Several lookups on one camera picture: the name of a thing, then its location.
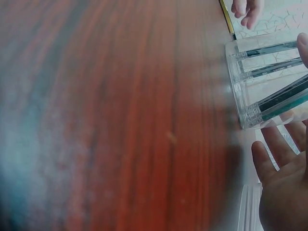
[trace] human hand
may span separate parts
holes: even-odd
[[[297,46],[308,66],[308,36]],[[264,139],[280,170],[273,166],[261,142],[252,146],[253,160],[263,185],[260,220],[265,231],[308,230],[308,121],[285,125],[301,154],[296,155],[276,127],[264,128]]]
[[[233,0],[231,11],[236,18],[243,17],[242,26],[252,29],[263,12],[264,0]]]

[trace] clear plastic cup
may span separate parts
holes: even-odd
[[[300,31],[230,42],[226,55],[243,129],[308,119],[308,69],[299,57]]]

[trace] pen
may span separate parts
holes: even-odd
[[[308,101],[308,75],[248,107],[250,127],[272,119]]]
[[[235,57],[239,60],[242,60],[245,58],[257,57],[257,56],[264,55],[264,54],[271,54],[271,53],[280,52],[280,51],[287,51],[287,50],[291,50],[294,48],[297,48],[296,41],[280,43],[277,45],[267,46],[267,47],[249,50],[249,51],[243,51],[243,52],[235,54]]]
[[[288,60],[288,61],[284,61],[281,63],[276,63],[276,64],[270,64],[268,66],[265,66],[263,68],[259,68],[256,70],[252,70],[252,71],[248,71],[248,72],[244,72],[243,73],[243,77],[244,79],[251,79],[251,78],[256,78],[259,76],[264,76],[264,75],[268,75],[277,71],[282,71],[294,66],[298,66],[303,64],[303,61],[300,57]]]

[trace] white patterned surface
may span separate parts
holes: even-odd
[[[308,32],[308,0],[265,1],[264,12],[252,30],[242,27],[241,19],[235,18],[230,11],[232,0],[226,1],[237,39],[293,28]]]

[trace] wood grain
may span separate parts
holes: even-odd
[[[3,230],[236,227],[217,0],[3,0],[0,34]]]

